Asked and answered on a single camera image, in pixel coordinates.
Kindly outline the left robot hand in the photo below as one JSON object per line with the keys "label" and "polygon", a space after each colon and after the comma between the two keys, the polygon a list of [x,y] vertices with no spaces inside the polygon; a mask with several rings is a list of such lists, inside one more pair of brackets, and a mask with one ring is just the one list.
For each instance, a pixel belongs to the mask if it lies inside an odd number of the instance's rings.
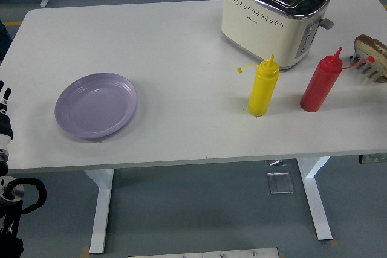
{"label": "left robot hand", "polygon": [[7,150],[8,144],[13,139],[10,117],[7,114],[8,100],[11,89],[7,88],[1,98],[1,150]]}

